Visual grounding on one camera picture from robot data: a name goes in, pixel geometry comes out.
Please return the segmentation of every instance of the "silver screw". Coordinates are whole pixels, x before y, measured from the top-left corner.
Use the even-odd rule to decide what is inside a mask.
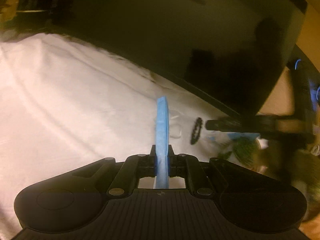
[[[201,187],[200,189],[197,190],[198,194],[203,195],[203,196],[208,196],[213,193],[212,189],[207,188],[207,187]]]
[[[115,187],[115,188],[112,188],[111,190],[109,190],[109,194],[113,195],[113,196],[120,196],[123,193],[124,193],[124,190],[119,187]]]

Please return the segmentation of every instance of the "white cloth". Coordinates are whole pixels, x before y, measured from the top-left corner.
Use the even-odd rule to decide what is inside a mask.
[[[148,154],[163,95],[181,127],[181,137],[170,138],[175,153],[208,161],[201,144],[190,145],[191,130],[197,117],[223,113],[200,98],[58,35],[0,43],[0,239],[21,230],[13,202],[25,187],[105,157]]]

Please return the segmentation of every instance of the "ribbed black surface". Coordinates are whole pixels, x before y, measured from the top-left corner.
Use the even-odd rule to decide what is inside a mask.
[[[128,198],[111,200],[89,225],[62,234],[24,229],[14,240],[107,239],[308,239],[297,229],[278,234],[258,234],[227,221],[214,202],[198,199],[187,189],[136,189]]]

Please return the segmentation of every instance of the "black screen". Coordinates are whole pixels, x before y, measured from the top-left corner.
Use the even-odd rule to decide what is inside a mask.
[[[58,0],[52,23],[190,90],[255,114],[304,18],[296,0]]]

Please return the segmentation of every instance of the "blue glowing ring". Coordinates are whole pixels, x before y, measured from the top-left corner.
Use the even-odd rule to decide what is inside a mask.
[[[317,95],[316,95],[317,101],[319,101],[319,99],[318,99],[318,93],[319,93],[319,91],[320,91],[320,87],[318,87],[318,89],[317,89]]]
[[[298,67],[298,63],[301,61],[301,58],[299,58],[297,61],[296,61],[296,64],[294,65],[294,69],[296,70],[297,67]]]

